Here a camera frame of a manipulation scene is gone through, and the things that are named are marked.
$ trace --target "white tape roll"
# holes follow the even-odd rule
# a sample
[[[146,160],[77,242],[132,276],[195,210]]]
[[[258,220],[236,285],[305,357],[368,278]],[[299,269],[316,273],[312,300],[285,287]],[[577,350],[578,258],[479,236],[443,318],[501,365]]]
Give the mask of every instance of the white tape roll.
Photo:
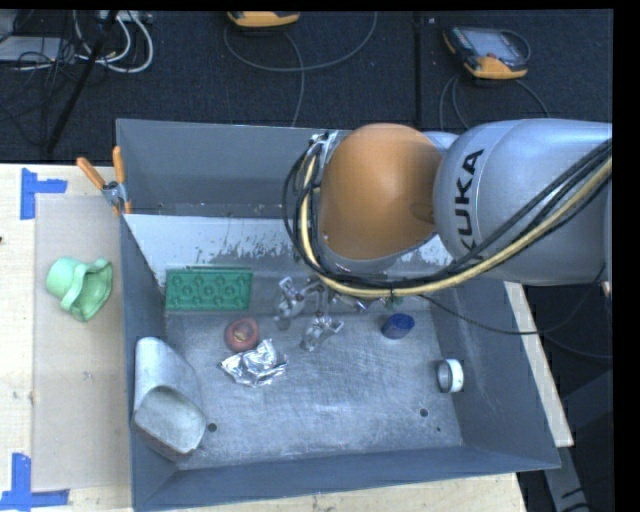
[[[464,371],[457,359],[445,359],[438,365],[438,384],[445,393],[457,393],[464,385]]]

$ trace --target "dark red round object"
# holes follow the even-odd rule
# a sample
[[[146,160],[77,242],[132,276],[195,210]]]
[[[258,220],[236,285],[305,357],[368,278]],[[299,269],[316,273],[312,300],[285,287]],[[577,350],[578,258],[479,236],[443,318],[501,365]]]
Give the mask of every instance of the dark red round object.
[[[224,342],[234,352],[253,350],[258,345],[258,324],[251,317],[230,323],[224,330]]]

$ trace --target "black floor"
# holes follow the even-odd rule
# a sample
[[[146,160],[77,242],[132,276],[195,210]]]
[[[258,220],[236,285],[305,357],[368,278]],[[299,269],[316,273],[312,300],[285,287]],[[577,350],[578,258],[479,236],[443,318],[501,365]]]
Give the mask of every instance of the black floor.
[[[110,164],[118,118],[342,129],[385,121],[453,133],[483,122],[543,117],[545,111],[612,122],[613,10],[303,12],[286,35],[267,37],[229,30],[224,12],[151,14],[146,26],[154,56],[140,73],[97,64],[79,89],[83,61],[37,71],[1,63],[0,162],[71,164],[86,156]],[[90,44],[106,30],[94,15],[77,13]],[[23,10],[18,20],[16,35],[64,34],[77,42],[69,11]],[[456,113],[451,96],[441,98],[461,69],[441,37],[450,24],[524,37],[531,48],[528,87],[482,88],[463,77]],[[134,32],[135,62],[123,59],[123,67],[139,66],[148,55],[143,34]],[[116,26],[105,51],[122,48],[122,34]],[[304,75],[258,69],[234,52],[263,67],[296,68],[302,62],[316,69]],[[527,293],[540,329],[566,321],[543,339],[561,397],[611,369],[610,305],[599,286],[530,287]],[[603,413],[575,431],[571,449],[596,512],[614,510],[613,415]],[[519,476],[530,512],[554,510],[542,473]]]

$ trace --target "yellow cable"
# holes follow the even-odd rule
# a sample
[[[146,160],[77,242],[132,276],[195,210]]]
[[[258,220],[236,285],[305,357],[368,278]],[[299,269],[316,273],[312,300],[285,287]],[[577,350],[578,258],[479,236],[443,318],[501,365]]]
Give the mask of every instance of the yellow cable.
[[[307,168],[307,173],[305,176],[304,185],[309,183],[311,179],[313,166],[315,164],[316,157],[314,156],[311,160],[309,167]],[[323,275],[318,274],[318,277],[329,287],[333,288],[337,292],[344,293],[346,295],[353,295],[355,297],[362,298],[380,298],[380,297],[391,297],[392,295],[395,297],[406,297],[409,295],[419,295],[424,293],[432,293],[438,290],[442,290],[444,288],[449,288],[451,286],[458,285],[471,279],[473,277],[486,272],[487,270],[492,269],[496,265],[499,265],[506,259],[510,258],[514,254],[517,254],[522,249],[524,249],[527,245],[533,243],[535,240],[544,235],[549,229],[553,227],[553,225],[562,217],[565,213],[567,213],[571,208],[573,208],[579,201],[581,201],[587,194],[589,194],[593,189],[595,189],[600,182],[606,179],[609,174],[611,174],[612,169],[612,157],[602,164],[602,166],[598,169],[598,171],[589,179],[585,184],[573,195],[569,200],[562,204],[555,212],[553,212],[549,217],[547,217],[543,222],[541,222],[538,226],[532,229],[529,233],[527,233],[522,238],[512,242],[510,245],[497,252],[490,258],[484,260],[481,263],[474,265],[473,267],[461,272],[452,277],[447,277],[445,279],[441,279],[440,281],[436,281],[434,283],[428,283],[421,286],[415,286],[412,288],[399,288],[393,290],[390,289],[375,289],[375,288],[353,288],[351,286],[344,285],[339,283],[333,279],[325,277]],[[309,210],[308,210],[308,202],[309,202],[309,193],[305,195],[305,198],[302,201],[301,213],[300,213],[300,226],[302,227],[301,238],[302,238],[302,246],[307,257],[316,265],[318,265],[318,261],[316,260],[315,255],[313,254],[313,249],[311,248],[311,243],[309,241],[309,232],[308,232],[308,221],[309,221]]]

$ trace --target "green lego brick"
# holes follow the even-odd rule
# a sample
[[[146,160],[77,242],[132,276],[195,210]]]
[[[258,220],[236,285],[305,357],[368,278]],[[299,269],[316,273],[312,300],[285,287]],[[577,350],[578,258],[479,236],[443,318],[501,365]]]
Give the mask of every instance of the green lego brick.
[[[165,309],[172,311],[248,309],[252,282],[251,269],[168,270]]]

